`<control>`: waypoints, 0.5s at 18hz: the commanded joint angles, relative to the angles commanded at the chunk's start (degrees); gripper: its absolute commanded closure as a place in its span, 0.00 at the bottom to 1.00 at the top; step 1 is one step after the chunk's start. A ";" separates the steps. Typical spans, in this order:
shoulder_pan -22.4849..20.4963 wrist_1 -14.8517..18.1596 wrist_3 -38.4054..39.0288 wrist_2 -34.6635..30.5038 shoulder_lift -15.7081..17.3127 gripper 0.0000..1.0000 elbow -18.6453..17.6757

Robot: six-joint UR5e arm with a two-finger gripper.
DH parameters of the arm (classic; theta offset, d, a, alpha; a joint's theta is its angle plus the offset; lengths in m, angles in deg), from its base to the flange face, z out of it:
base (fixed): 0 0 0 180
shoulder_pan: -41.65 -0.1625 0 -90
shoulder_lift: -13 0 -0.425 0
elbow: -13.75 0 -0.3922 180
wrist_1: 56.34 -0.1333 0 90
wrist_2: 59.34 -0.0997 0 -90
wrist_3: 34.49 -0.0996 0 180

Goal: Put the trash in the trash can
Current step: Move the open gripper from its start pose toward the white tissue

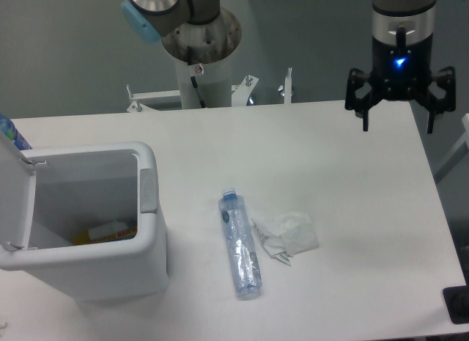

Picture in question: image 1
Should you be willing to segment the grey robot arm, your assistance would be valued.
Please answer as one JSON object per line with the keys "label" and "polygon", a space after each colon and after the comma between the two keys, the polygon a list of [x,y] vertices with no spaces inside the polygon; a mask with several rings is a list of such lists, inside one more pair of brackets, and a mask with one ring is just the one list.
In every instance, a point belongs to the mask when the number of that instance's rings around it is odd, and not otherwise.
{"label": "grey robot arm", "polygon": [[[428,113],[428,126],[456,108],[456,73],[430,69],[437,0],[372,0],[372,70],[350,70],[344,107],[364,125],[383,100],[414,100]],[[124,0],[122,14],[148,43],[162,42],[182,65],[182,106],[230,106],[231,85],[210,68],[233,54],[242,30],[220,0]]]}

